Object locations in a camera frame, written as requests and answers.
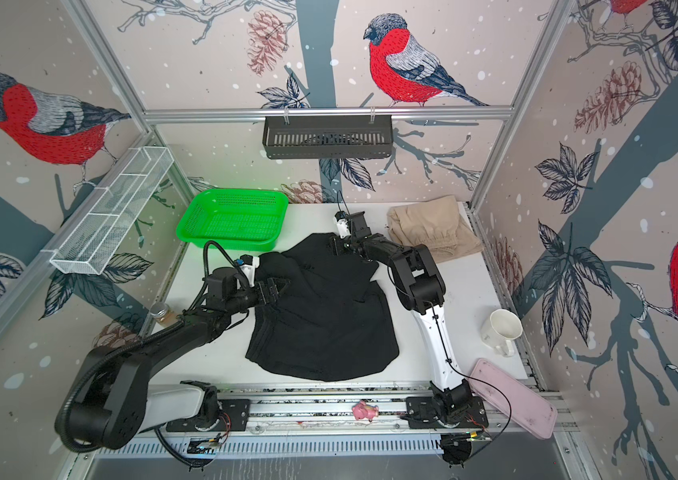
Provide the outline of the beige drawstring shorts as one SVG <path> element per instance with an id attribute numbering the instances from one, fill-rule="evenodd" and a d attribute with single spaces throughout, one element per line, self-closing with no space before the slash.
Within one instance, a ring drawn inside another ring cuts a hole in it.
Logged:
<path id="1" fill-rule="evenodd" d="M 425 245 L 442 263 L 481 253 L 483 245 L 460 214 L 454 196 L 391 208 L 387 213 L 390 238 L 404 246 Z"/>

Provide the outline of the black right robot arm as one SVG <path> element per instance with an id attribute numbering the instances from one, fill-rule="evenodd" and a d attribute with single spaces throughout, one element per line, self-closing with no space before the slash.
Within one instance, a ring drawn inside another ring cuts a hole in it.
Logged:
<path id="1" fill-rule="evenodd" d="M 445 321 L 446 285 L 429 249 L 404 246 L 371 231 L 363 211 L 335 214 L 337 255 L 355 254 L 387 268 L 399 301 L 417 322 L 431 366 L 434 419 L 446 428 L 467 420 L 473 394 L 459 372 Z"/>

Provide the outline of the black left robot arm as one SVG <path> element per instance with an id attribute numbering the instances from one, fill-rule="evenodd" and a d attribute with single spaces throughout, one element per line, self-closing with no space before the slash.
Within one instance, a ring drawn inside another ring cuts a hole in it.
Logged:
<path id="1" fill-rule="evenodd" d="M 174 361 L 234 328 L 235 315 L 279 300 L 289 280 L 258 280 L 258 266 L 258 258 L 244 255 L 225 267 L 206 268 L 198 294 L 174 324 L 123 347 L 91 350 L 55 419 L 62 444 L 77 454 L 117 450 L 137 434 L 154 431 L 171 456 L 189 469 L 204 469 L 207 461 L 182 455 L 168 443 L 163 429 L 193 419 L 204 428 L 222 426 L 216 440 L 226 440 L 233 422 L 219 404 L 217 388 L 193 380 L 159 386 L 150 382 Z"/>

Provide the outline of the black shorts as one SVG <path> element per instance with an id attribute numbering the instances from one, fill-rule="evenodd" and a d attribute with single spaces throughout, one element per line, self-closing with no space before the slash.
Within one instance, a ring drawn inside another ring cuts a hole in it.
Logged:
<path id="1" fill-rule="evenodd" d="M 255 277 L 273 280 L 277 300 L 255 310 L 249 361 L 277 375 L 338 382 L 384 371 L 400 354 L 378 265 L 337 254 L 334 234 L 313 233 L 265 253 Z"/>

